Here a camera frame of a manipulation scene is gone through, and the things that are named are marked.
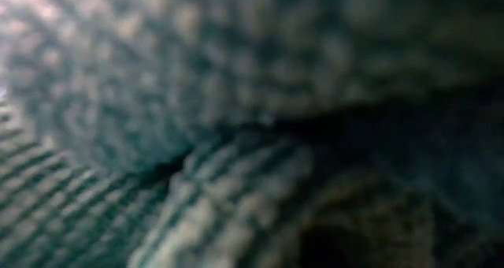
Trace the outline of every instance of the textured fabric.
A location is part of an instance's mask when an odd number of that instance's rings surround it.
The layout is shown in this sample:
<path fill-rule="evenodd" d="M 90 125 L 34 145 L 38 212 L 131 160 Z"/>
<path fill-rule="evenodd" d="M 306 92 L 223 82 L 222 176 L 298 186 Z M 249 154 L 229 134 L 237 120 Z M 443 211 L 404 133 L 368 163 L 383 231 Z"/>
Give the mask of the textured fabric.
<path fill-rule="evenodd" d="M 485 265 L 501 3 L 0 0 L 0 267 Z"/>

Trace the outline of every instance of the sweater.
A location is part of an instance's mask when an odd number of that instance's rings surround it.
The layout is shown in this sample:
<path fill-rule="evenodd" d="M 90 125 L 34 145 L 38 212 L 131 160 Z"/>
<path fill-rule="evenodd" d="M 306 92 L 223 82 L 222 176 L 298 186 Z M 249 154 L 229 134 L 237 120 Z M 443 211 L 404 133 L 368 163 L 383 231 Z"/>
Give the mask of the sweater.
<path fill-rule="evenodd" d="M 499 1 L 0 0 L 0 266 L 296 266 L 313 227 L 456 265 L 436 216 L 502 235 L 502 83 L 435 93 L 499 78 Z"/>

